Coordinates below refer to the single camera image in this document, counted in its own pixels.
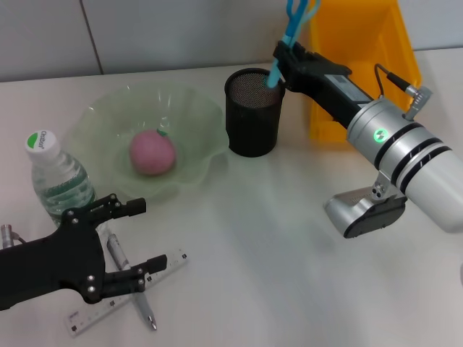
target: water bottle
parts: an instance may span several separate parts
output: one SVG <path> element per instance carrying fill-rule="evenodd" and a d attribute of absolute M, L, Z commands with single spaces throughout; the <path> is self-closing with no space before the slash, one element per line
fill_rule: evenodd
<path fill-rule="evenodd" d="M 74 157 L 61 150 L 52 132 L 34 132 L 26 140 L 25 147 L 33 163 L 35 193 L 56 226 L 61 223 L 63 211 L 95 201 L 95 190 L 87 171 Z"/>

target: table surface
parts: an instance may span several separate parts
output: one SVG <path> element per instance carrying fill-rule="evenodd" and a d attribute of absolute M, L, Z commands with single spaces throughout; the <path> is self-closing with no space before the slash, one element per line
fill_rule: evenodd
<path fill-rule="evenodd" d="M 416 56 L 434 92 L 418 120 L 463 155 L 463 49 Z M 95 99 L 142 80 L 187 82 L 224 107 L 226 78 L 240 68 L 0 84 L 1 223 L 26 240 L 54 230 L 34 197 L 22 149 L 32 131 L 62 138 Z M 394 225 L 343 239 L 323 203 L 373 183 L 376 172 L 353 151 L 311 147 L 306 108 L 301 95 L 287 93 L 272 153 L 250 159 L 227 151 L 213 159 L 203 183 L 113 224 L 133 263 L 177 247 L 189 255 L 185 267 L 146 292 L 157 332 L 130 304 L 71 338 L 63 319 L 82 299 L 63 290 L 0 312 L 1 344 L 463 346 L 463 235 L 445 234 L 408 202 Z"/>

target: silver pen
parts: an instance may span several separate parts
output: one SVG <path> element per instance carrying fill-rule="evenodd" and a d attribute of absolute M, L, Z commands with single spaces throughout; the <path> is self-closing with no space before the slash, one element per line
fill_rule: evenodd
<path fill-rule="evenodd" d="M 130 269 L 129 261 L 122 251 L 121 245 L 116 235 L 114 235 L 108 228 L 108 241 L 106 242 L 109 253 L 111 254 L 116 266 L 119 270 Z M 135 306 L 138 308 L 138 312 L 141 314 L 142 319 L 148 327 L 152 330 L 157 330 L 156 320 L 154 319 L 153 311 L 151 310 L 150 304 L 146 299 L 145 293 L 133 294 Z"/>

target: glass bowl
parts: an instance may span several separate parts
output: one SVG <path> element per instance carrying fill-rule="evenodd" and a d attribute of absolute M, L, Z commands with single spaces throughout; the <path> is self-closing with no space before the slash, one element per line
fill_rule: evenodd
<path fill-rule="evenodd" d="M 177 152 L 175 166 L 160 176 L 140 175 L 130 163 L 129 144 L 146 129 L 166 132 Z M 98 194 L 145 198 L 168 185 L 200 182 L 211 158 L 228 145 L 219 105 L 187 85 L 162 81 L 128 85 L 98 99 L 63 141 Z"/>

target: black mesh pen holder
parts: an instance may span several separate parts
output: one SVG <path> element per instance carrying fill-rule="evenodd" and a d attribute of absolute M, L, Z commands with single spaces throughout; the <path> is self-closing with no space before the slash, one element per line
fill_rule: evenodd
<path fill-rule="evenodd" d="M 245 157 L 260 157 L 276 145 L 285 88 L 280 80 L 269 89 L 265 69 L 243 69 L 225 83 L 226 132 L 230 149 Z"/>

